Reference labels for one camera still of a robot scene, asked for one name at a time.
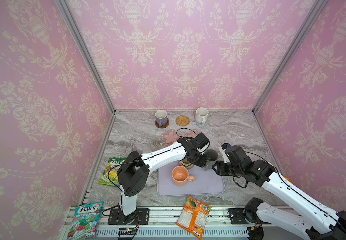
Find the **mug handle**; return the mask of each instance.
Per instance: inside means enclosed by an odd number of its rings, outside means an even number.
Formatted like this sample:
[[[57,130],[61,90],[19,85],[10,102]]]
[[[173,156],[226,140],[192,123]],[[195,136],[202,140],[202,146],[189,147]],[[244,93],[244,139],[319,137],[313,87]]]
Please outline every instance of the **mug handle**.
[[[193,182],[195,180],[195,177],[194,176],[188,176],[188,181],[189,182]]]

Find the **lavender tray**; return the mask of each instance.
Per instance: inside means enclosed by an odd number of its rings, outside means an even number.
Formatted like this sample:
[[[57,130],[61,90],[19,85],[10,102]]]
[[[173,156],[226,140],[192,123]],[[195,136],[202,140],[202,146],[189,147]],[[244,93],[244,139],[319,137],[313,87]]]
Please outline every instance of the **lavender tray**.
[[[193,182],[187,182],[185,186],[178,187],[172,181],[173,168],[179,166],[178,161],[169,163],[158,169],[157,193],[160,196],[182,196],[199,194],[220,194],[225,191],[224,180],[212,169],[194,166],[189,169],[189,175],[194,176]]]

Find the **woven rattan coaster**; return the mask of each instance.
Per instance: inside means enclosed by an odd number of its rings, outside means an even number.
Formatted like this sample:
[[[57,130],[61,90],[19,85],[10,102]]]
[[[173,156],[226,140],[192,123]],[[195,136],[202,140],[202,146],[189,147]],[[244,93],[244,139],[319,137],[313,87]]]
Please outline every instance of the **woven rattan coaster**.
[[[176,123],[181,127],[188,125],[189,122],[190,120],[187,116],[178,116],[176,118]]]

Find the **orange mug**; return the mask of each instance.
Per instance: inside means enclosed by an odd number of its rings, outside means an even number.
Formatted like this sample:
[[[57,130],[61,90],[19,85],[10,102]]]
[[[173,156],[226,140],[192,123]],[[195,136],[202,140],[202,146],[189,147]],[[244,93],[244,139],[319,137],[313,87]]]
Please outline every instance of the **orange mug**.
[[[189,176],[188,170],[183,166],[175,167],[172,171],[173,183],[179,187],[185,185],[188,181],[193,182],[194,176]]]

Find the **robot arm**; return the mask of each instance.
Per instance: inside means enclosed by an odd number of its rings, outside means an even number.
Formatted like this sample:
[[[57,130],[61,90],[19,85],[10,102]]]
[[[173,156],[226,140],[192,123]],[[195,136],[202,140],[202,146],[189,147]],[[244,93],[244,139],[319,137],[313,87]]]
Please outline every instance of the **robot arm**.
[[[187,158],[192,164],[204,167],[208,160],[204,150],[209,140],[203,133],[195,138],[181,137],[174,144],[147,154],[134,151],[128,155],[117,171],[121,189],[119,203],[119,224],[133,221],[136,212],[137,194],[145,187],[147,177],[154,170],[173,161]],[[212,166],[217,175],[244,177],[279,197],[301,216],[286,213],[260,199],[253,198],[245,207],[249,222],[272,223],[305,240],[345,240],[346,212],[336,212],[319,203],[302,190],[291,184],[274,166],[267,161],[252,161],[245,151],[237,146],[224,143],[220,147],[223,161]]]
[[[158,168],[185,157],[192,164],[204,167],[207,155],[203,151],[209,146],[209,140],[203,133],[195,138],[181,137],[177,142],[163,149],[139,154],[131,152],[118,169],[118,181],[121,189],[121,209],[123,224],[131,222],[136,211],[137,194],[145,187],[149,174]]]
[[[346,239],[346,212],[336,212],[290,183],[275,167],[261,159],[251,161],[245,151],[237,146],[223,144],[220,147],[224,161],[217,161],[213,170],[218,175],[242,176],[248,182],[279,197],[301,216],[286,213],[270,206],[260,199],[253,198],[245,207],[250,222],[275,224],[299,237],[321,240]]]

